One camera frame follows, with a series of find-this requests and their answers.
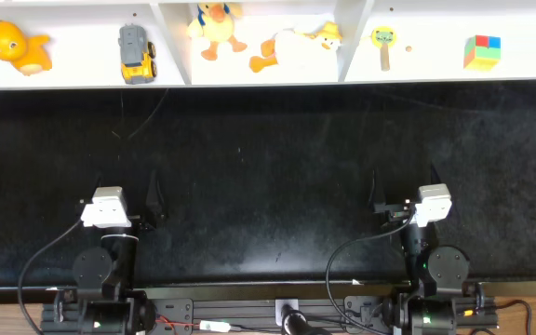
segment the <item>black tabletop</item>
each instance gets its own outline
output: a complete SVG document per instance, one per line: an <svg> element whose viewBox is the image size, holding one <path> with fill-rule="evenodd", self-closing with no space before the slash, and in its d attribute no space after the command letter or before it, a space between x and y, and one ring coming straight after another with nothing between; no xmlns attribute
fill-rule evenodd
<svg viewBox="0 0 536 335"><path fill-rule="evenodd" d="M536 82L171 89L144 124L164 94L0 92L0 286L75 221L98 174L138 210L153 170L169 219L141 236L139 286L321 280L339 244L382 231L371 170L414 197L432 164L454 200L438 238L471 277L536 279ZM26 285L70 284L99 237L72 233ZM349 248L333 271L406 277L396 238Z"/></svg>

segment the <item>orange plush toy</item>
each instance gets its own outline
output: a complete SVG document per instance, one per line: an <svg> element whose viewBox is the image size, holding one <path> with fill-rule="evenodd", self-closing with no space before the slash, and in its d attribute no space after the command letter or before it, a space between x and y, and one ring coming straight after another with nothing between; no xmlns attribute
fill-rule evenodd
<svg viewBox="0 0 536 335"><path fill-rule="evenodd" d="M53 68L43 49L47 35L26 37L15 24L0 20L0 60L6 60L24 75L38 74Z"/></svg>

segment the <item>blue vest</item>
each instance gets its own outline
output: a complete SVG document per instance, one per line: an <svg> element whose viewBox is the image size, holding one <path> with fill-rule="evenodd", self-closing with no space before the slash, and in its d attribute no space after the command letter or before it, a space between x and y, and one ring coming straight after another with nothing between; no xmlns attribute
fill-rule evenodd
<svg viewBox="0 0 536 335"><path fill-rule="evenodd" d="M224 12L229 14L231 12L231 9L227 6L227 4L224 4ZM204 27L206 23L204 22L204 19L202 19L202 15L204 15L204 12L202 11L202 8L200 6L197 6L197 20L200 22L200 25Z"/></svg>

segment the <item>colorful toy block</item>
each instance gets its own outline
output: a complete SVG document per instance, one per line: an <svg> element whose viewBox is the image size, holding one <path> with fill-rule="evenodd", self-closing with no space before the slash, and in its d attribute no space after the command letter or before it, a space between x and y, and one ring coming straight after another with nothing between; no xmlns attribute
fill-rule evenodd
<svg viewBox="0 0 536 335"><path fill-rule="evenodd" d="M483 35L471 37L464 49L464 68L489 71L500 62L501 50L500 37Z"/></svg>

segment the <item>green block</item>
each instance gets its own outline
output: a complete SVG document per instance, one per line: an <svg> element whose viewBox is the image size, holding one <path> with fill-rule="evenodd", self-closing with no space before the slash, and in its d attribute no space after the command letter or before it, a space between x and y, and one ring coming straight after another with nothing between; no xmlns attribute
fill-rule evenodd
<svg viewBox="0 0 536 335"><path fill-rule="evenodd" d="M486 58L498 60L501 56L501 49L496 47L476 47L475 58Z"/></svg>
<svg viewBox="0 0 536 335"><path fill-rule="evenodd" d="M473 50L473 47L475 47L475 42L476 40L474 37L469 38L469 41L467 42L466 47L464 47L465 57L471 52L471 50Z"/></svg>

